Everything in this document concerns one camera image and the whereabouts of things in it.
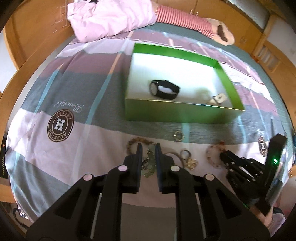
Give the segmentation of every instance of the jewelry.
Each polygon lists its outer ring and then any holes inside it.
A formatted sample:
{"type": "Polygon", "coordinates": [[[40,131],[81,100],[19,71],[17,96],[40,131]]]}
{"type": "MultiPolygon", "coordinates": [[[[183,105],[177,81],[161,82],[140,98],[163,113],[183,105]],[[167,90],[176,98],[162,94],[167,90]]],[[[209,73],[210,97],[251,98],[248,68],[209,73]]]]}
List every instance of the jewelry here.
{"type": "Polygon", "coordinates": [[[264,141],[263,136],[259,136],[258,144],[259,144],[259,152],[260,152],[261,156],[267,156],[268,147],[267,147],[267,145],[266,145],[266,143],[264,141]]]}
{"type": "Polygon", "coordinates": [[[145,144],[145,145],[154,144],[152,141],[148,141],[147,139],[142,138],[142,137],[136,137],[136,138],[133,138],[133,139],[131,139],[131,140],[127,143],[127,145],[126,145],[126,150],[127,150],[128,155],[132,155],[132,154],[134,154],[134,153],[131,152],[131,146],[132,146],[133,144],[135,144],[136,142],[141,142],[141,143],[143,143],[143,144],[145,144]]]}
{"type": "Polygon", "coordinates": [[[172,154],[178,157],[182,163],[183,168],[188,168],[189,170],[193,170],[197,165],[198,161],[191,158],[191,152],[188,150],[182,150],[180,154],[176,152],[167,152],[166,154],[172,154]]]}
{"type": "Polygon", "coordinates": [[[142,137],[133,138],[126,145],[126,150],[127,150],[128,155],[133,154],[131,152],[131,147],[136,142],[141,142],[143,144],[148,145],[148,150],[147,150],[148,157],[143,157],[142,165],[141,165],[141,170],[143,171],[142,174],[148,178],[151,175],[153,175],[156,171],[155,143],[153,143],[152,141],[148,141],[147,139],[142,138],[142,137]]]}
{"type": "Polygon", "coordinates": [[[215,163],[215,162],[213,162],[212,157],[211,157],[211,155],[210,155],[210,150],[212,150],[212,149],[214,149],[214,148],[218,149],[218,150],[220,151],[220,153],[222,153],[223,151],[225,151],[226,149],[225,149],[225,143],[224,143],[224,141],[220,141],[219,144],[216,144],[216,145],[210,145],[210,146],[207,148],[207,150],[206,150],[207,162],[208,162],[211,166],[213,166],[214,168],[221,168],[221,167],[222,167],[222,165],[221,165],[222,162],[221,162],[221,161],[220,161],[220,163],[215,163]]]}
{"type": "Polygon", "coordinates": [[[227,96],[225,94],[221,93],[216,96],[213,96],[213,98],[209,102],[207,102],[206,104],[220,105],[223,102],[225,102],[227,99],[228,99],[227,96]]]}
{"type": "Polygon", "coordinates": [[[175,131],[174,139],[176,142],[181,142],[184,138],[185,138],[185,136],[183,135],[183,133],[181,131],[175,131]]]}

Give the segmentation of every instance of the striped cloth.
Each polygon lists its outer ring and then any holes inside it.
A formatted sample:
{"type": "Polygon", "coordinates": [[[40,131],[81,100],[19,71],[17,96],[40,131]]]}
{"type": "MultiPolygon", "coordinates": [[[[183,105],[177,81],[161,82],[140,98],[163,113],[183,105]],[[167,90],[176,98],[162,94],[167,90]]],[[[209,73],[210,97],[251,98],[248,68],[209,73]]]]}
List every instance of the striped cloth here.
{"type": "Polygon", "coordinates": [[[201,34],[212,39],[212,25],[205,18],[200,18],[186,12],[159,5],[156,9],[156,22],[177,25],[183,28],[199,31],[201,34]]]}

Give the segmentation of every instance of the wristwatch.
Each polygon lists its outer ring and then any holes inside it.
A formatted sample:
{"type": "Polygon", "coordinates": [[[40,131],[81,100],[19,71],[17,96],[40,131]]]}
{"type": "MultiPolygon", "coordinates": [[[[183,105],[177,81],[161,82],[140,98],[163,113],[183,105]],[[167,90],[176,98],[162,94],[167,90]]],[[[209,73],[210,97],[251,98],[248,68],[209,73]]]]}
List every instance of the wristwatch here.
{"type": "Polygon", "coordinates": [[[150,93],[154,96],[160,97],[162,99],[173,100],[177,97],[180,91],[180,87],[167,80],[152,80],[149,86],[150,93]],[[159,86],[165,88],[170,88],[173,93],[165,93],[159,90],[159,86]]]}

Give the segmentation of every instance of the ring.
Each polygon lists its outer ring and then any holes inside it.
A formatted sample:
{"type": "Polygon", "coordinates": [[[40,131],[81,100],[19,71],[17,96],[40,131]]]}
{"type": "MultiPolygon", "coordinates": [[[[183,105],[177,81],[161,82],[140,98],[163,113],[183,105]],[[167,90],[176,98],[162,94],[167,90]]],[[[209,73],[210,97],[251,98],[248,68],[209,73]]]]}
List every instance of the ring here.
{"type": "Polygon", "coordinates": [[[181,142],[184,138],[185,138],[185,136],[183,135],[183,133],[181,131],[176,131],[174,133],[174,139],[175,139],[175,141],[181,142]]]}
{"type": "Polygon", "coordinates": [[[191,152],[188,151],[188,150],[182,150],[180,152],[180,156],[183,160],[189,160],[191,158],[191,152]]]}

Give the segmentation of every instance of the bedsheet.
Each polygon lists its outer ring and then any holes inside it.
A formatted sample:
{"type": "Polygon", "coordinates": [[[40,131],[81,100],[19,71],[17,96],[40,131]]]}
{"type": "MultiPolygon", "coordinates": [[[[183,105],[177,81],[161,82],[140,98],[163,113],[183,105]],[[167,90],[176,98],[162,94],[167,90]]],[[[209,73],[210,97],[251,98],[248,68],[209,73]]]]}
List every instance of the bedsheet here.
{"type": "MultiPolygon", "coordinates": [[[[85,173],[103,175],[120,165],[126,156],[126,143],[135,136],[159,142],[163,151],[190,150],[199,162],[190,173],[213,173],[231,189],[225,178],[227,170],[209,165],[205,151],[224,140],[228,150],[264,163],[258,130],[267,141],[276,133],[285,134],[273,97],[253,67],[208,43],[146,27],[89,43],[74,40],[66,46],[36,80],[13,119],[5,163],[16,200],[34,221],[85,173]],[[183,48],[219,60],[241,97],[245,113],[226,125],[126,121],[124,86],[136,42],[183,48]],[[66,139],[55,142],[48,124],[61,110],[73,114],[73,127],[66,139]],[[185,135],[181,143],[174,142],[176,130],[185,135]]],[[[290,159],[292,146],[288,145],[290,159]]],[[[141,213],[149,219],[161,213],[166,218],[159,222],[167,223],[174,216],[174,201],[174,195],[160,195],[155,174],[142,177],[140,192],[123,196],[123,214],[141,213]]]]}

